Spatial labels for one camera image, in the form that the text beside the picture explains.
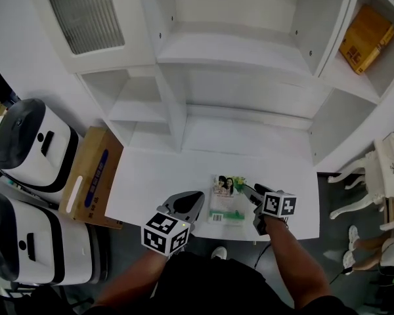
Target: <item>curved white leg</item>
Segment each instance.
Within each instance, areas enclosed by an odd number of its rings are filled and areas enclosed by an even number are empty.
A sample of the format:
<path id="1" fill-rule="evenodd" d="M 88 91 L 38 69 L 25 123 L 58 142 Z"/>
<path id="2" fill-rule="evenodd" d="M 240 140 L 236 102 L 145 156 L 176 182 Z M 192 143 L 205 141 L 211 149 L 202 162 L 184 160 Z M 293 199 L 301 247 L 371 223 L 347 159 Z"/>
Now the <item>curved white leg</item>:
<path id="1" fill-rule="evenodd" d="M 363 157 L 362 159 L 356 160 L 348 165 L 345 169 L 341 171 L 341 175 L 337 177 L 330 176 L 328 177 L 328 183 L 336 183 L 344 180 L 348 177 L 351 173 L 353 173 L 356 169 L 365 168 L 366 158 Z"/>
<path id="2" fill-rule="evenodd" d="M 358 177 L 356 180 L 353 181 L 353 183 L 352 183 L 350 186 L 345 186 L 344 188 L 345 188 L 346 190 L 352 189 L 354 186 L 356 186 L 356 185 L 357 185 L 358 183 L 360 183 L 360 182 L 361 182 L 362 184 L 365 184 L 365 176 L 364 176 L 364 175 Z"/>
<path id="3" fill-rule="evenodd" d="M 341 213 L 348 213 L 350 211 L 356 211 L 356 210 L 361 210 L 364 209 L 365 207 L 369 206 L 370 204 L 374 203 L 374 199 L 368 195 L 363 197 L 358 202 L 346 205 L 345 207 L 341 207 L 340 209 L 334 210 L 332 213 L 330 213 L 330 219 L 335 219 L 338 215 Z"/>

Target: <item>sneaker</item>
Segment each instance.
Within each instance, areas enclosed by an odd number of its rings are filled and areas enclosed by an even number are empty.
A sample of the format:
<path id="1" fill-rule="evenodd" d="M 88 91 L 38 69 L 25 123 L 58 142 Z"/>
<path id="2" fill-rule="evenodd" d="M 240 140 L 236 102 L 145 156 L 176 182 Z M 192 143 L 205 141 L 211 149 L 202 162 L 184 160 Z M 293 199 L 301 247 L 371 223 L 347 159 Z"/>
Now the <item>sneaker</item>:
<path id="1" fill-rule="evenodd" d="M 354 264 L 356 263 L 355 258 L 353 257 L 352 251 L 347 251 L 344 256 L 343 256 L 343 267 L 346 268 L 351 268 Z"/>
<path id="2" fill-rule="evenodd" d="M 355 250 L 355 241 L 360 239 L 359 233 L 357 232 L 357 227 L 355 225 L 352 225 L 349 228 L 349 251 L 354 251 Z"/>
<path id="3" fill-rule="evenodd" d="M 227 250 L 223 246 L 219 246 L 215 251 L 212 252 L 211 258 L 220 258 L 225 260 L 227 256 Z"/>

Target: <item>person's arm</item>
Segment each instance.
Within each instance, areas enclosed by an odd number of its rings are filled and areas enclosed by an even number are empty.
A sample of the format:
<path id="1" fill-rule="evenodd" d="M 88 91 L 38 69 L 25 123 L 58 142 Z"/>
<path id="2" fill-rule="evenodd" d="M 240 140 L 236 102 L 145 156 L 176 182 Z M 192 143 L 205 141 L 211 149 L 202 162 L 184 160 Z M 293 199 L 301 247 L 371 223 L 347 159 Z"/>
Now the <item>person's arm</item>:
<path id="1" fill-rule="evenodd" d="M 321 266 L 299 244 L 286 225 L 274 217 L 266 216 L 264 219 L 280 275 L 295 302 L 295 308 L 301 309 L 319 297 L 331 295 Z"/>
<path id="2" fill-rule="evenodd" d="M 99 295 L 94 306 L 108 306 L 122 312 L 129 303 L 142 296 L 150 295 L 164 270 L 167 257 L 147 251 L 117 277 Z"/>

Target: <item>desk surface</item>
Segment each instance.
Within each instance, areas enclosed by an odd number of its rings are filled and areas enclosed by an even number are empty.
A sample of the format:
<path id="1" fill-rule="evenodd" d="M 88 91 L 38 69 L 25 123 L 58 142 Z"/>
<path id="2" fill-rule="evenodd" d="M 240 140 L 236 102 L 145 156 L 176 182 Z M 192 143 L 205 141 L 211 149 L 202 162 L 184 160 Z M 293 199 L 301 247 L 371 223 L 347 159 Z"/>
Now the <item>desk surface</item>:
<path id="1" fill-rule="evenodd" d="M 201 190 L 206 200 L 193 234 L 203 238 L 266 241 L 252 225 L 255 208 L 248 202 L 244 226 L 209 224 L 208 203 L 214 175 L 243 176 L 255 182 L 297 196 L 296 214 L 289 229 L 297 239 L 317 238 L 320 231 L 317 173 L 307 157 L 277 160 L 276 157 L 251 157 L 213 152 L 183 150 L 163 154 L 124 148 L 117 168 L 106 216 L 143 225 L 169 196 Z"/>

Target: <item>cabinet door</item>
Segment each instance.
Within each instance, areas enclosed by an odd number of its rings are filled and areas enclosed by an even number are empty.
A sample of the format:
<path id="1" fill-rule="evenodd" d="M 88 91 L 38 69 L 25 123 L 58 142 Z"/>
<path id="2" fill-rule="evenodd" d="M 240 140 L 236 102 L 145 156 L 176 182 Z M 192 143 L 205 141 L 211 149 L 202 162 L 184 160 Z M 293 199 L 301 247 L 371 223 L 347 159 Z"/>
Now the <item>cabinet door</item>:
<path id="1" fill-rule="evenodd" d="M 141 0 L 32 0 L 70 73 L 154 64 Z"/>

